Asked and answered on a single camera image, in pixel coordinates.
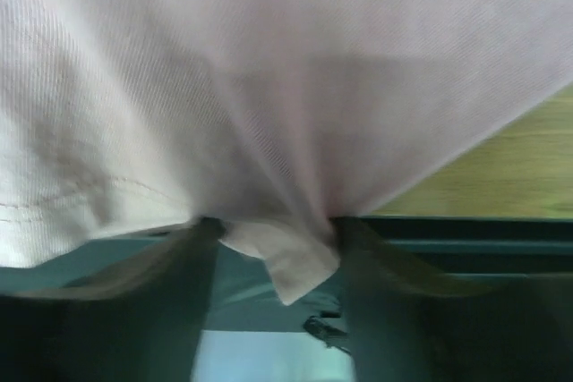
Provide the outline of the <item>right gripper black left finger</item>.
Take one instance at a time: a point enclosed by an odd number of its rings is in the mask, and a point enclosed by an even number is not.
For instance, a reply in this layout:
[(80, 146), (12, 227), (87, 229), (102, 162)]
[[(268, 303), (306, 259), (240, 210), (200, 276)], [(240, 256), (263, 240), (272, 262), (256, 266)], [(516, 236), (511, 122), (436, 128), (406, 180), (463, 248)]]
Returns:
[(1, 296), (3, 381), (188, 381), (224, 226), (179, 229), (79, 283)]

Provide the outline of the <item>dusty pink printed t-shirt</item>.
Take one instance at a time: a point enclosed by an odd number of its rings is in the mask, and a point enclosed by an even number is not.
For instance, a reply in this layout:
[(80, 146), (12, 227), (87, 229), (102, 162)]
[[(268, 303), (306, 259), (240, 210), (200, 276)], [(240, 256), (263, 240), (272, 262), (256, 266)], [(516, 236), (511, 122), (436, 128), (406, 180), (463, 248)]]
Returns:
[(290, 304), (571, 81), (572, 0), (1, 0), (1, 263), (210, 216)]

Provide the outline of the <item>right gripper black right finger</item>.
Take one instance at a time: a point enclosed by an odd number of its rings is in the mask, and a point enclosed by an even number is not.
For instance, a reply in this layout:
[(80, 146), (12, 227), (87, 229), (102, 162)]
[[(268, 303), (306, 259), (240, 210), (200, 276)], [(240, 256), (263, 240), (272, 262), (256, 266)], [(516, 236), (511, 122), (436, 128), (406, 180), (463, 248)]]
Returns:
[(571, 380), (572, 269), (462, 276), (382, 239), (363, 218), (333, 227), (357, 380)]

